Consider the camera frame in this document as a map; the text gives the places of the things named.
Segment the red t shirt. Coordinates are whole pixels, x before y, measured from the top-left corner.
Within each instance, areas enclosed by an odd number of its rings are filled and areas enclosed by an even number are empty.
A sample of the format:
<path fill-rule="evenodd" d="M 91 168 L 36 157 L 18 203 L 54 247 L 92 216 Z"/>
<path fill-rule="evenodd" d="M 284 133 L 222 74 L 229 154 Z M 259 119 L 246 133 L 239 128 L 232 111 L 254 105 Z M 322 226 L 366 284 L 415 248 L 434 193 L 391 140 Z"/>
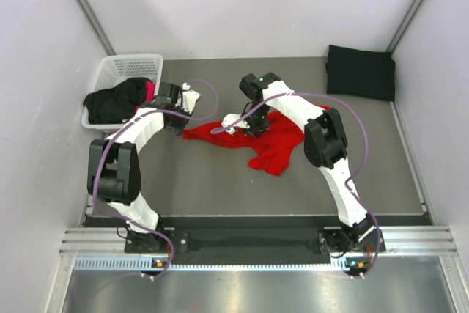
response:
<path fill-rule="evenodd" d="M 232 135 L 226 132 L 212 134 L 211 130 L 221 126 L 220 121 L 184 130 L 182 137 L 228 149 L 249 147 L 256 153 L 256 157 L 248 162 L 248 167 L 278 177 L 288 168 L 292 151 L 304 141 L 304 133 L 278 111 L 269 113 L 267 118 L 270 128 L 259 137 L 247 136 L 240 130 Z"/>

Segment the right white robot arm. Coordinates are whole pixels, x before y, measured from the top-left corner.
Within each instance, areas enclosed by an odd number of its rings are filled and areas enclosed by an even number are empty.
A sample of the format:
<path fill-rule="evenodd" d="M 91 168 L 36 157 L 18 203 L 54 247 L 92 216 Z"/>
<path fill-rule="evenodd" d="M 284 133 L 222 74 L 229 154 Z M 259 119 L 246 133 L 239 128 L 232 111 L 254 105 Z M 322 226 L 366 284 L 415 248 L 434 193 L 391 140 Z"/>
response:
<path fill-rule="evenodd" d="M 340 113 L 316 106 L 290 89 L 276 74 L 260 78 L 250 73 L 241 79 L 239 88 L 252 102 L 239 127 L 248 135 L 261 136 L 267 131 L 270 108 L 282 113 L 303 131 L 304 153 L 310 164 L 324 176 L 343 224 L 344 249 L 361 250 L 370 239 L 376 239 L 376 249 L 382 242 L 377 219 L 359 199 L 352 181 L 347 158 L 348 141 Z"/>

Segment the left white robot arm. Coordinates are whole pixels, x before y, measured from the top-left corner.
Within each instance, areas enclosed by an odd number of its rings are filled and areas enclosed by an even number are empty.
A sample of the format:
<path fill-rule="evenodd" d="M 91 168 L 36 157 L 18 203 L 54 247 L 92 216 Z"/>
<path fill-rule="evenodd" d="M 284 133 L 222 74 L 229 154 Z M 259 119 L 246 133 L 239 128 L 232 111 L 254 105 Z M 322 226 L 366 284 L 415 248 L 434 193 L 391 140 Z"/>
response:
<path fill-rule="evenodd" d="M 169 247 L 160 216 L 141 192 L 139 152 L 162 130 L 181 134 L 199 98 L 188 83 L 164 83 L 117 132 L 90 144 L 88 192 L 125 221 L 129 252 L 151 253 Z"/>

